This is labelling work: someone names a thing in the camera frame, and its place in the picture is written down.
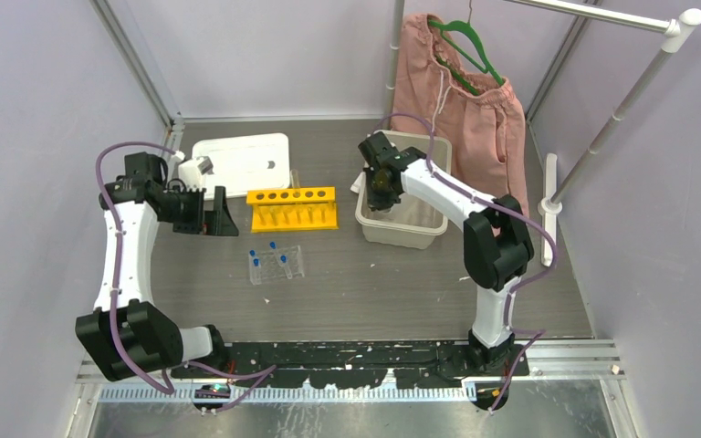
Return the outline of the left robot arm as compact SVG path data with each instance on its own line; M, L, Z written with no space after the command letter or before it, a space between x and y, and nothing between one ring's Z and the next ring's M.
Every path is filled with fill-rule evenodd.
M212 208L205 190L167 177L167 161L138 152L124 158L124 173L106 182L99 196L107 246L103 278L93 309L75 322L75 333L108 381L173 370L180 378L226 371L230 354L212 324L180 328L153 302L152 251L160 224L186 235L237 236L226 189L214 189Z

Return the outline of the white rectangular tray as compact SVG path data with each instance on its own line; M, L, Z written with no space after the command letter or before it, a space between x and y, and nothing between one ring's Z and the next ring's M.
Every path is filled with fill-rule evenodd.
M211 172L204 177L206 199L214 195L217 186L225 187L229 198L290 186L289 140L284 133L198 141L192 155L212 163Z

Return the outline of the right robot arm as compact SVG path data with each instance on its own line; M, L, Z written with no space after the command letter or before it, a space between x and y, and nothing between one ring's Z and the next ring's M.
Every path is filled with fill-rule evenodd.
M476 317L468 334L473 368L490 375L502 367L515 335L511 327L514 289L534 256L518 200L481 193L457 180L414 147L398 150L381 131L358 149L366 203L373 211L394 207L403 195L425 202L462 232L463 260L477 287Z

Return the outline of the beige plastic bin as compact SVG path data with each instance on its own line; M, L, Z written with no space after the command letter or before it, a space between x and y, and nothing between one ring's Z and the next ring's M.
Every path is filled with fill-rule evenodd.
M428 152L430 137L392 130L380 130L389 142L399 151L415 148ZM452 173L453 148L450 141L434 138L432 159L443 171ZM362 171L351 186L358 195L355 218L361 226L364 238L371 243L397 245L415 249L425 249L436 237L442 235L449 220L428 203L403 193L401 202L386 212L373 211L367 204L365 174Z

